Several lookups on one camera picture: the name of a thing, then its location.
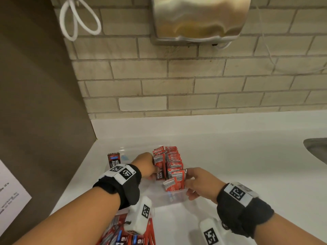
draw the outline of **tile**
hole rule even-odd
[[[261,9],[264,33],[287,32],[294,16],[295,10]],[[261,33],[259,14],[257,9],[250,9],[246,23],[242,29],[243,34]]]
[[[262,106],[302,104],[309,91],[265,93]]]
[[[169,61],[169,77],[221,76],[225,60],[172,60]]]
[[[227,59],[224,76],[270,75],[273,67],[268,58]]]
[[[327,103],[327,91],[311,91],[306,104],[325,104]]]
[[[299,10],[291,32],[327,32],[327,12],[325,9]]]
[[[327,0],[271,0],[269,6],[327,6]]]
[[[59,6],[60,5],[58,0],[51,0],[51,3],[52,3],[53,6]]]
[[[281,107],[281,112],[287,111],[314,111],[314,110],[325,110],[327,105],[303,105],[303,106],[289,106]]]
[[[239,92],[244,80],[244,77],[196,79],[194,93]]]
[[[105,35],[149,34],[147,9],[101,9]]]
[[[97,113],[97,119],[130,119],[130,118],[143,118],[143,112],[119,112],[119,113]]]
[[[134,0],[135,5],[140,5],[140,6],[147,6],[149,5],[150,0]]]
[[[84,99],[84,102],[88,113],[119,111],[115,98]]]
[[[72,62],[77,80],[112,79],[110,65],[105,61]]]
[[[96,115],[94,113],[89,113],[89,118],[90,119],[96,119]]]
[[[303,74],[313,69],[323,68],[327,57],[290,57],[280,58],[274,74]]]
[[[190,94],[193,91],[193,79],[144,80],[143,94]]]
[[[79,59],[137,58],[135,38],[77,38],[74,45]]]
[[[201,45],[199,47],[199,57],[252,56],[256,41],[256,37],[239,37],[223,50],[219,50],[212,45]]]
[[[145,112],[145,117],[172,117],[189,115],[191,115],[191,111]]]
[[[327,75],[297,76],[291,89],[318,89],[327,88]]]
[[[200,109],[214,108],[216,106],[217,95],[184,95],[169,96],[169,109]]]
[[[236,108],[192,110],[192,115],[215,115],[236,113]]]
[[[279,107],[244,107],[238,108],[238,113],[272,113],[278,112]]]
[[[217,107],[259,106],[263,93],[220,94]]]
[[[260,6],[267,6],[268,0],[251,0],[251,6],[255,7],[256,5]]]
[[[98,17],[100,17],[100,12],[98,9],[93,9],[93,11],[96,13]],[[55,13],[59,21],[60,9],[55,9]],[[91,30],[97,29],[96,20],[87,9],[77,9],[77,13],[79,14],[79,17],[88,28],[90,28]],[[66,13],[65,26],[66,26],[67,33],[70,36],[72,36],[74,31],[74,23],[73,23],[73,13],[71,9],[68,9]],[[90,35],[90,34],[78,24],[78,35]]]
[[[308,55],[322,55],[327,54],[327,36],[317,36],[313,40]]]
[[[167,75],[166,61],[112,61],[115,79],[162,78]]]
[[[92,6],[130,6],[132,0],[84,0],[90,7]]]
[[[67,52],[68,52],[69,58],[71,60],[76,60],[77,57],[76,57],[76,53],[75,53],[75,50],[74,50],[73,42],[72,41],[69,41],[66,38],[64,38],[63,40],[65,41],[65,45],[66,45],[66,48],[67,48]]]
[[[288,90],[293,78],[293,76],[248,77],[243,91]]]
[[[305,55],[312,41],[312,36],[267,36],[264,40],[272,56]],[[262,37],[259,38],[254,55],[268,55]]]
[[[77,83],[79,84],[82,97],[88,97],[89,95],[87,94],[85,82],[77,82]]]
[[[140,58],[196,57],[196,46],[157,46],[149,38],[138,38]]]
[[[119,106],[121,111],[166,110],[167,97],[119,98]]]
[[[140,81],[86,81],[91,97],[141,95]]]

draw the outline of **brown panel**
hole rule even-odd
[[[0,237],[45,219],[96,140],[50,0],[1,0],[0,159],[32,196]]]

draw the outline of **hand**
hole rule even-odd
[[[186,195],[189,200],[202,196],[217,204],[217,196],[224,185],[226,183],[202,168],[187,169],[185,187],[188,188]]]
[[[149,152],[142,153],[138,155],[133,161],[132,164],[137,166],[141,171],[143,178],[148,178],[149,180],[156,179],[156,173],[159,173],[160,169],[153,165],[152,163],[153,156]]]

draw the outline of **tile wall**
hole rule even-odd
[[[65,0],[51,0],[59,15]],[[225,50],[153,46],[148,0],[85,0],[101,35],[65,39],[91,119],[327,109],[327,0],[253,0],[261,9],[270,62],[253,6]],[[96,23],[79,8],[92,29]],[[68,30],[72,17],[68,14]]]

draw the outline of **person's left hand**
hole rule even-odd
[[[149,180],[156,179],[156,173],[159,173],[160,169],[153,165],[153,156],[149,152],[138,155],[132,162],[133,165],[141,171],[142,178],[148,178]]]

